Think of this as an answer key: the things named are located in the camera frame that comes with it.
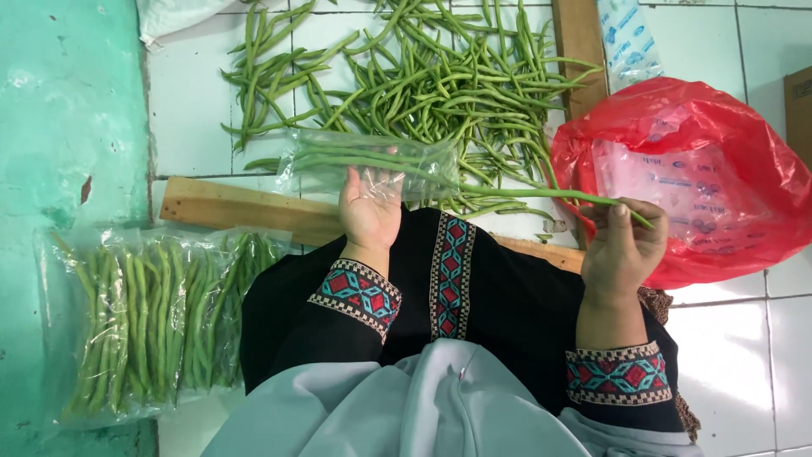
bagged green beans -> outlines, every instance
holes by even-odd
[[[288,129],[279,182],[293,193],[338,195],[352,167],[366,195],[391,201],[460,192],[455,139],[426,145],[397,137]]]
[[[243,297],[290,239],[263,228],[43,233],[47,422],[96,429],[239,388]]]

embroidered sleeve cuff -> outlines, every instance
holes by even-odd
[[[672,398],[657,342],[617,350],[567,352],[569,397],[575,403],[640,406]]]
[[[381,335],[381,344],[400,309],[400,292],[372,268],[338,259],[309,302],[359,320]]]

wooden board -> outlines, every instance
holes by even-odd
[[[328,203],[173,176],[166,183],[160,217],[213,229],[248,225],[285,230],[293,232],[295,243],[323,246],[343,235],[338,214],[338,207]],[[568,272],[581,272],[583,251],[508,237],[494,239]]]
[[[558,55],[605,65],[595,0],[553,0],[553,21]],[[580,65],[563,62],[560,67],[561,74],[567,78],[578,76],[584,69]],[[580,119],[609,95],[605,72],[589,75],[582,83],[589,87],[564,95],[567,120]]]

brown patterned fabric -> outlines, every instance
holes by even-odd
[[[640,304],[646,307],[657,321],[665,325],[668,322],[668,309],[671,307],[674,298],[665,293],[664,290],[654,290],[648,287],[641,287],[637,290],[637,299]],[[685,427],[685,432],[691,438],[691,442],[697,441],[697,432],[702,428],[699,419],[693,415],[688,408],[688,403],[682,398],[682,395],[677,394],[674,397],[676,409],[680,412],[680,420],[682,426]]]

cardboard box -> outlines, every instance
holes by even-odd
[[[784,78],[787,144],[812,169],[812,67]]]

